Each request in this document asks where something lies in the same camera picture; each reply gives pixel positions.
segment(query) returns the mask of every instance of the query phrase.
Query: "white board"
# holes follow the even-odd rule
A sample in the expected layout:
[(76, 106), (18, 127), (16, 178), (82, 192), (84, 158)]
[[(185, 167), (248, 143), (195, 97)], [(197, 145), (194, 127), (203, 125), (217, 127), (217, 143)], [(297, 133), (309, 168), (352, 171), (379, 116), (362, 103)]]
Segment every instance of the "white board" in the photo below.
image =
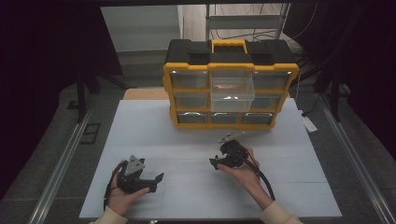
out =
[[(157, 192), (129, 210), (133, 219), (253, 219), (261, 209), (235, 181), (216, 171), (209, 158), (220, 155), (218, 140), (237, 130), (179, 130), (168, 101), (120, 101), (80, 217), (103, 214), (111, 171), (131, 155), (145, 158), (141, 178), (165, 173)], [(237, 138), (252, 147), (276, 200), (298, 217), (340, 217), (318, 157), (293, 99), (287, 99), (271, 131)]]

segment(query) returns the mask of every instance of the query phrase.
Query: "floor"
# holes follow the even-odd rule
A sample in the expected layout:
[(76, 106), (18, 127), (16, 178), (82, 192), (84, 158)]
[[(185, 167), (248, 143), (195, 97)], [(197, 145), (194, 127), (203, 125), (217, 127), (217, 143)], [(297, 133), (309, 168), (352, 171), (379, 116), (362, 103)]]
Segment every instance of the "floor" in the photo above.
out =
[[(217, 12), (222, 13), (224, 11), (224, 13), (227, 13), (228, 6), (221, 7), (217, 6)], [(272, 7), (274, 11), (280, 10), (279, 5), (273, 4)], [(267, 6), (265, 12), (273, 12), (272, 7)], [(260, 12), (259, 8), (260, 6), (254, 6), (251, 11)], [(244, 10), (245, 12), (249, 11), (250, 6), (245, 7)], [(189, 15), (195, 15), (194, 13), (196, 13), (198, 18), (204, 18), (202, 10), (196, 10), (195, 8), (192, 12)], [(185, 22), (185, 27), (194, 27), (187, 24), (189, 22), (187, 18)], [(196, 30), (186, 29), (185, 37), (187, 38), (188, 34), (197, 37), (198, 35), (192, 33)], [(300, 50), (297, 45), (290, 47), (292, 51)], [(163, 52), (151, 52), (150, 54), (146, 52), (124, 52), (120, 53), (119, 56), (124, 72), (123, 77), (117, 77), (119, 80), (130, 83), (131, 86), (137, 88), (161, 87)], [(141, 61), (136, 63), (134, 58), (140, 58)], [(43, 222), (41, 223), (89, 222), (89, 220), (78, 218), (79, 211), (84, 203), (105, 146), (106, 137), (118, 103), (125, 92), (125, 90), (104, 78), (99, 77), (98, 80), (102, 87), (101, 92), (99, 94), (86, 92), (88, 108), (91, 111), (87, 119), (88, 128), (83, 129), (82, 131), (85, 132), (77, 139), (76, 149), (64, 169), (64, 174), (55, 176), (60, 177), (59, 186), (55, 188), (53, 201), (49, 200), (48, 210), (43, 212), (43, 219), (40, 219)], [(299, 85), (292, 86), (290, 97), (295, 99), (297, 106), (303, 111), (312, 109), (308, 117), (318, 127), (318, 131), (309, 134), (309, 137), (343, 217), (303, 217), (302, 221), (304, 223), (381, 223), (383, 220), (377, 214), (373, 201), (362, 184), (363, 180), (357, 175), (358, 171), (352, 165), (353, 162), (348, 157), (343, 142), (340, 141), (336, 130), (332, 126), (331, 119), (326, 114), (328, 109), (326, 107), (327, 92), (323, 92), (320, 95), (320, 100), (318, 100), (318, 95), (312, 88), (315, 80), (316, 76), (312, 76), (300, 82)], [(2, 222), (29, 223), (32, 213), (39, 206), (37, 203), (42, 202), (42, 193), (48, 187), (52, 172), (58, 168), (58, 161), (64, 155), (67, 146), (71, 144), (71, 136), (78, 130), (76, 124), (78, 112), (70, 106), (76, 100), (77, 89), (75, 85), (66, 88), (61, 93), (58, 110), (46, 134), (5, 198), (0, 202), (0, 220)], [(394, 215), (396, 214), (396, 178), (394, 178), (396, 176), (396, 162), (349, 107), (347, 98), (342, 97), (339, 102), (342, 128), (360, 156), (364, 168), (373, 179), (375, 186), (378, 187), (380, 195), (385, 200), (390, 212)], [(96, 137), (91, 134), (92, 131), (97, 131)]]

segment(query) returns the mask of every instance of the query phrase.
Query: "yellow frame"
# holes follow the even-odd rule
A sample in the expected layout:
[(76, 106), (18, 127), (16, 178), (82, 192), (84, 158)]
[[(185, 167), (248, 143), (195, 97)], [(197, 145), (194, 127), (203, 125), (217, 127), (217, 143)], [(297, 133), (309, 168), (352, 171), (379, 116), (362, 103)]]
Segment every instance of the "yellow frame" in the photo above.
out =
[[(213, 40), (213, 46), (239, 46), (243, 45), (245, 47), (244, 40)], [(268, 94), (281, 94), (278, 101), (276, 109), (261, 109), (261, 108), (251, 108), (249, 112), (251, 113), (271, 113), (273, 114), (272, 119), (269, 124), (245, 124), (241, 122), (241, 116), (235, 124), (217, 124), (211, 122), (211, 109), (210, 100), (207, 100), (205, 108), (177, 108), (175, 101), (175, 93), (186, 92), (186, 93), (208, 93), (210, 95), (210, 78), (212, 71), (219, 70), (245, 70), (249, 72), (291, 72), (285, 86), (282, 89), (270, 90), (270, 89), (256, 89), (255, 93), (268, 93)], [(171, 72), (172, 71), (207, 71), (208, 72), (208, 82), (207, 88), (204, 89), (185, 89), (185, 88), (175, 88), (172, 84)], [(227, 129), (239, 129), (239, 130), (269, 130), (274, 128), (276, 123), (276, 116), (281, 111), (285, 99), (289, 95), (288, 90), (290, 83), (297, 77), (299, 72), (299, 67), (296, 63), (275, 63), (273, 65), (255, 65), (253, 63), (209, 63), (207, 65), (189, 65), (187, 63), (166, 63), (163, 66), (163, 85), (165, 91), (169, 95), (170, 102), (170, 118), (178, 128), (186, 129), (216, 129), (216, 128), (227, 128)], [(179, 123), (177, 119), (178, 112), (203, 112), (206, 113), (206, 123)]]

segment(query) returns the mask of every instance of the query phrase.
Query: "human hand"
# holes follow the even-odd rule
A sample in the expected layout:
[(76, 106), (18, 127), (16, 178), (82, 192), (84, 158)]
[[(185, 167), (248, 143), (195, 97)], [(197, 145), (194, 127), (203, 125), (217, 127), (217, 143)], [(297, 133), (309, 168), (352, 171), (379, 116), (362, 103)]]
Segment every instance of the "human hand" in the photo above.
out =
[[(260, 169), (260, 163), (254, 159), (253, 149), (250, 147), (243, 148), (249, 155), (247, 160), (253, 164), (256, 164), (257, 168)], [(268, 205), (270, 205), (271, 202), (273, 202), (271, 197), (262, 187), (262, 182), (260, 181), (258, 174), (256, 174), (247, 164), (243, 163), (237, 168), (231, 168), (223, 164), (218, 164), (218, 168), (222, 172), (231, 175), (238, 182), (238, 184), (250, 194), (250, 196), (256, 201), (262, 210), (264, 210), (266, 207), (268, 207)]]
[(111, 210), (113, 210), (115, 213), (123, 217), (137, 199), (149, 193), (149, 188), (138, 190), (133, 194), (126, 194), (117, 187), (120, 173), (118, 171), (115, 172), (117, 173), (115, 174), (113, 181), (111, 182), (112, 190), (110, 192), (110, 195), (108, 196), (107, 206), (111, 208)]

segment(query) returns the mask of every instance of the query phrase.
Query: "black cable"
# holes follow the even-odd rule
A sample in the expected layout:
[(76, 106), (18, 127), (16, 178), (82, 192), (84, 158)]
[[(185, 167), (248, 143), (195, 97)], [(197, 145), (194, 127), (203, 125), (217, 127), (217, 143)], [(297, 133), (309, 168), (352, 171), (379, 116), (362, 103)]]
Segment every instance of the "black cable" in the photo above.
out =
[(271, 5), (271, 8), (273, 9), (274, 13), (276, 14), (276, 10), (274, 9), (274, 6), (272, 5), (272, 3), (270, 5)]
[(301, 114), (301, 116), (306, 117), (309, 113), (311, 113), (315, 109), (315, 107), (318, 103), (318, 100), (319, 100), (319, 95), (318, 95), (317, 100), (315, 101), (314, 105), (312, 106), (312, 108), (310, 110), (308, 110), (307, 112), (303, 112)]
[(275, 195), (274, 195), (274, 192), (272, 190), (271, 184), (268, 181), (267, 177), (262, 173), (262, 171), (260, 170), (259, 166), (257, 166), (257, 164), (255, 165), (255, 164), (251, 163), (250, 161), (248, 161), (247, 159), (239, 156), (236, 153), (233, 153), (231, 151), (229, 153), (232, 154), (233, 156), (235, 156), (236, 158), (238, 158), (239, 160), (243, 161), (245, 164), (247, 164), (262, 179), (262, 181), (264, 181), (264, 184), (268, 188), (268, 192), (270, 193), (271, 198), (275, 201)]
[(265, 40), (265, 39), (258, 39), (257, 37), (259, 37), (259, 36), (268, 36), (268, 37), (274, 38), (274, 36), (272, 36), (272, 35), (256, 35), (253, 37), (253, 40), (257, 39), (259, 42)]
[[(274, 32), (274, 31), (259, 32), (259, 33), (257, 33), (257, 35), (258, 35), (258, 34), (271, 33), (271, 32)], [(220, 36), (219, 36), (219, 33), (218, 33), (218, 30), (216, 30), (216, 33), (217, 33), (219, 39), (231, 39), (231, 38), (236, 38), (236, 37), (241, 37), (241, 36), (252, 35), (252, 34), (246, 34), (246, 35), (234, 35), (234, 36), (228, 36), (228, 37), (220, 37)]]
[(120, 162), (120, 164), (118, 164), (116, 169), (113, 171), (113, 174), (111, 174), (110, 181), (108, 182), (107, 188), (106, 188), (106, 193), (105, 193), (104, 202), (103, 202), (103, 210), (106, 209), (106, 205), (108, 203), (108, 197), (110, 196), (111, 190), (117, 188), (117, 187), (111, 188), (111, 183), (113, 183), (114, 176), (116, 176), (117, 172), (120, 170), (121, 167), (126, 166), (127, 164), (128, 164), (128, 161)]
[(255, 35), (255, 33), (256, 33), (256, 29), (254, 29), (253, 30), (253, 40), (254, 40), (254, 35)]

